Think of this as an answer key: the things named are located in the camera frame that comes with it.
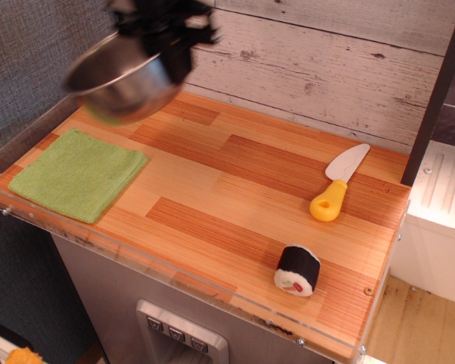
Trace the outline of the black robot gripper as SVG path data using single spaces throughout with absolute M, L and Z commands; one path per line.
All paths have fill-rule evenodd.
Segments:
M 192 70 L 190 47 L 215 44 L 219 37 L 211 24 L 212 8 L 201 1 L 109 1 L 116 28 L 125 36 L 152 43 L 170 42 L 161 52 L 172 83 L 182 84 Z

